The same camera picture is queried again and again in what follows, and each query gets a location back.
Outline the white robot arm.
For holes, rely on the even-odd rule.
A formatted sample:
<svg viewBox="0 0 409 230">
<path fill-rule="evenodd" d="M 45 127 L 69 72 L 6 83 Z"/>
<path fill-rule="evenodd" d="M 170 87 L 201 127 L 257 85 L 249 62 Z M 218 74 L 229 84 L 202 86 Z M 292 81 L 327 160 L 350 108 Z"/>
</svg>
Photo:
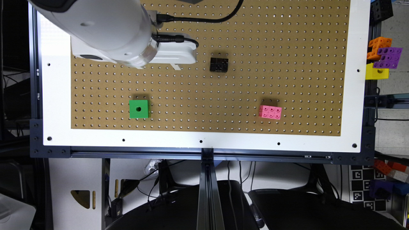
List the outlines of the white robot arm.
<svg viewBox="0 0 409 230">
<path fill-rule="evenodd" d="M 147 64 L 196 62 L 197 44 L 187 34 L 161 33 L 158 13 L 137 0 L 36 0 L 36 11 L 72 38 L 75 56 L 119 63 L 131 68 Z"/>
</svg>

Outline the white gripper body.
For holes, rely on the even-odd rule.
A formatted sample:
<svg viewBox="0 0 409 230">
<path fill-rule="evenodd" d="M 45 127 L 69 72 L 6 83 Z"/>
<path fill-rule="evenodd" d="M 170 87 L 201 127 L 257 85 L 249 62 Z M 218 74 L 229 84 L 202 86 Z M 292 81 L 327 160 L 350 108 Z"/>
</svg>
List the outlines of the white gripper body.
<svg viewBox="0 0 409 230">
<path fill-rule="evenodd" d="M 142 69 L 147 64 L 169 64 L 175 70 L 180 70 L 179 64 L 194 64 L 196 62 L 196 44 L 184 41 L 156 42 L 151 39 L 147 45 L 142 45 L 143 52 L 135 55 L 127 52 L 122 58 L 111 58 L 98 49 L 90 47 L 78 38 L 71 37 L 72 54 L 78 58 L 99 62 L 119 63 L 131 68 Z"/>
</svg>

